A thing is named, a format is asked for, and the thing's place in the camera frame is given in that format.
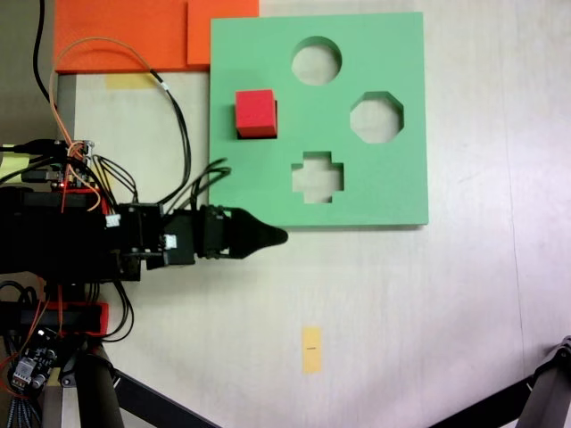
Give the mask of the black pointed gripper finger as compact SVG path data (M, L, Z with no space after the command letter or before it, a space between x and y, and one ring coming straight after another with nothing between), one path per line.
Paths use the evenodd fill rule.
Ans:
M223 258L245 259L256 251L284 244L286 230L268 225L246 210L225 208Z

